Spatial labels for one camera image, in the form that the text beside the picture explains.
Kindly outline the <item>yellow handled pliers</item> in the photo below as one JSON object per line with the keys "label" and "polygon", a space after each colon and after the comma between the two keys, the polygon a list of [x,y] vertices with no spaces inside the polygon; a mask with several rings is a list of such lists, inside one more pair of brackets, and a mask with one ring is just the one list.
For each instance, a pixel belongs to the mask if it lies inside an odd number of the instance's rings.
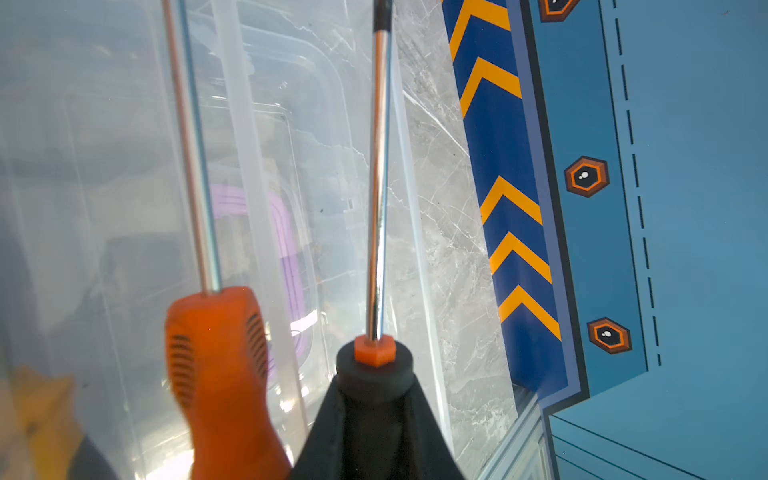
{"label": "yellow handled pliers", "polygon": [[1,380],[3,479],[115,479],[76,418],[76,382],[28,366]]}

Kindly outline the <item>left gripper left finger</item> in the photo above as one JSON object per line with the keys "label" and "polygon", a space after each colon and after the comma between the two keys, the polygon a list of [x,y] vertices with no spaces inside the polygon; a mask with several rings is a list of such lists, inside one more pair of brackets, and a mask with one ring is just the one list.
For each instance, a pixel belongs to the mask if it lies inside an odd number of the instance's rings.
{"label": "left gripper left finger", "polygon": [[345,478],[345,396],[334,378],[289,479],[340,480]]}

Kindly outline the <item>orange black screwdriver large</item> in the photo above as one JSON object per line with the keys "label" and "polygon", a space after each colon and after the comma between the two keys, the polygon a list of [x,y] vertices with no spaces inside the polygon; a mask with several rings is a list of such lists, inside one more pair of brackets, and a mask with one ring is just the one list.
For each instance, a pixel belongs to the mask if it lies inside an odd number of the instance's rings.
{"label": "orange black screwdriver large", "polygon": [[222,284],[186,7],[162,8],[200,281],[165,322],[171,391],[191,433],[191,476],[286,479],[291,464],[267,406],[265,322],[250,288]]}

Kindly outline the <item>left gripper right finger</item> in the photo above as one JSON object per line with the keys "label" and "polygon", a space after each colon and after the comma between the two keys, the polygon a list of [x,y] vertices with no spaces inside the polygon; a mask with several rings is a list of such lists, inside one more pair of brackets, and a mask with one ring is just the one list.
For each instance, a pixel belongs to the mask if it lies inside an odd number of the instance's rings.
{"label": "left gripper right finger", "polygon": [[464,479],[417,378],[404,397],[404,478]]}

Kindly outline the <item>orange black screwdriver small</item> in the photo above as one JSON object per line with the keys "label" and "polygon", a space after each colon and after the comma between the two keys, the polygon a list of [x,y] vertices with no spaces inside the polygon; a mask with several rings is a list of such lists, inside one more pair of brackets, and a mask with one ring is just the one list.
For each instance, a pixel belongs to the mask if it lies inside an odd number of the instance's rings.
{"label": "orange black screwdriver small", "polygon": [[389,106],[392,54],[391,1],[373,3],[373,75],[365,333],[338,354],[337,382],[345,397],[344,475],[395,479],[405,468],[402,397],[413,379],[413,357],[383,333]]}

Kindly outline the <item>clear toolbox lid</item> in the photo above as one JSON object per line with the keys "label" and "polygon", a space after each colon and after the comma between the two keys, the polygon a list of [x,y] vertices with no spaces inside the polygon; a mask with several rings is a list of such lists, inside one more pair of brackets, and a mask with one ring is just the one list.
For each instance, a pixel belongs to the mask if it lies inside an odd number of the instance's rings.
{"label": "clear toolbox lid", "polygon": [[[76,382],[115,479],[194,479],[170,306],[200,290],[162,4],[1,5],[1,380]],[[365,333],[375,1],[182,1],[222,284],[250,288],[291,471]],[[392,22],[383,333],[447,422]]]}

